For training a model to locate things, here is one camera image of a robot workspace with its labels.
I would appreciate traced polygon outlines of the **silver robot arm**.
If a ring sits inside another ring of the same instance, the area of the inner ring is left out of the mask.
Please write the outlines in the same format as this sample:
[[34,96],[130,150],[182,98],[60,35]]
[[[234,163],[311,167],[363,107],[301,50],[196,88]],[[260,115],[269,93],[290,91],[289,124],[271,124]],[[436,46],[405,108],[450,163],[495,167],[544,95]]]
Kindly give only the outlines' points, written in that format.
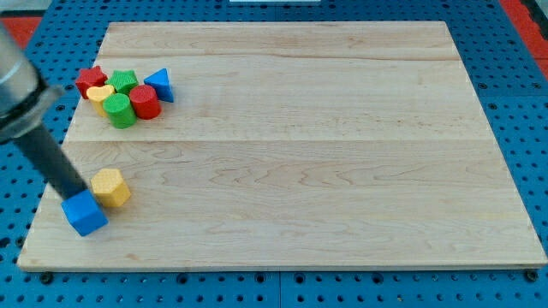
[[1,142],[38,127],[45,112],[63,94],[61,86],[45,82],[1,25]]

